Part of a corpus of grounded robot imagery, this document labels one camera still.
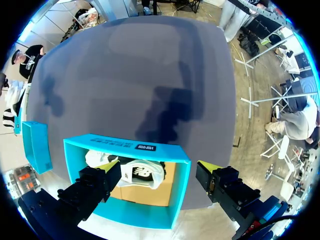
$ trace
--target shoe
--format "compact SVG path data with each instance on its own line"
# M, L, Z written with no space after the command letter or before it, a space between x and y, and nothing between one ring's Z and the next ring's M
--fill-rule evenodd
M144 13L144 15L146 15L146 16L149 16L149 15L151 15L151 10L150 10L150 8L148 8L148 7L143 7L143 13Z
M85 155L85 162L91 168L98 168L116 160L119 160L121 167L118 187L142 186L157 189L165 179L164 164L157 161L110 155L95 150L89 150Z
M165 179L164 167L156 161L136 159L121 165L118 187L141 186L157 189Z
M264 129L267 131L268 134L272 134L272 131L270 129L270 124L271 124L271 122L264 125Z

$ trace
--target black cap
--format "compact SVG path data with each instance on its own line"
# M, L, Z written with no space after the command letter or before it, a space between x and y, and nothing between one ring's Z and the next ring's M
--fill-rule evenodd
M20 50L17 50L17 51L14 52L14 54L13 54L13 56L11 58L11 64L15 64L15 59L16 59L16 56L17 56L18 52L20 52Z

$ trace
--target floor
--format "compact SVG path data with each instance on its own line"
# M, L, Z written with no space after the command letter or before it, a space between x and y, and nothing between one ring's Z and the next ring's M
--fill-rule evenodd
M221 14L220 8L208 3L201 3L197 14L176 11L173 4L159 3L158 6L163 15L193 18L215 25L218 25ZM279 168L278 174L284 176L287 171L286 165L284 161L281 162L276 157L269 159L260 157L260 154L271 145L271 141L267 139L264 124L270 120L272 103L264 102L259 107L254 107L252 117L249 119L249 106L240 101L240 98L249 97L249 87L251 87L253 99L270 98L270 86L278 86L290 76L279 67L280 61L273 51L269 51L259 57L254 69L249 69L249 77L247 77L244 66L234 61L235 58L240 59L240 52L243 52L244 57L249 59L249 56L239 47L236 37L229 43L229 48L236 84L235 145L240 138L239 146L232 149L230 165L240 172L244 183L253 189L261 190L260 199L262 201L265 201L270 195L279 198L281 181L275 177L265 181L265 174L270 164L275 164L276 168ZM264 46L260 46L261 52L264 49ZM57 189L64 189L70 184L52 172L39 176L39 180L42 187L54 197L57 197ZM109 240L125 238L131 240L191 240L195 238L212 240L219 238L223 240L231 239L239 225L232 222L218 204L214 204L209 208L182 210L173 230L135 228L112 222L94 214L86 222L81 222L79 227Z

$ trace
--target gray table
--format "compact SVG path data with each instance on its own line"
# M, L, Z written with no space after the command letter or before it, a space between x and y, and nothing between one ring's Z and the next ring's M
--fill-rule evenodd
M48 125L53 172L69 180L63 139L98 135L181 145L192 160L183 209L211 204L198 160L227 166L235 131L229 48L215 25L141 16L90 28L38 63L27 120Z

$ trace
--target black cable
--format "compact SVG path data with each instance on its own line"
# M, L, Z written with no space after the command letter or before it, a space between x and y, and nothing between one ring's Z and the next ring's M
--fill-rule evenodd
M246 235L242 235L241 237L239 237L237 240L247 240L249 239L251 236L253 236L254 234L256 234L257 232L260 232L261 230L269 227L272 224L275 224L277 222L280 222L282 220L287 220L287 219L291 219L291 220L296 220L298 218L298 216L296 215L286 215L286 216L280 216L277 217L273 220L267 221L263 224L261 224L260 226L258 226L257 228L253 229L252 231L250 231L248 234Z

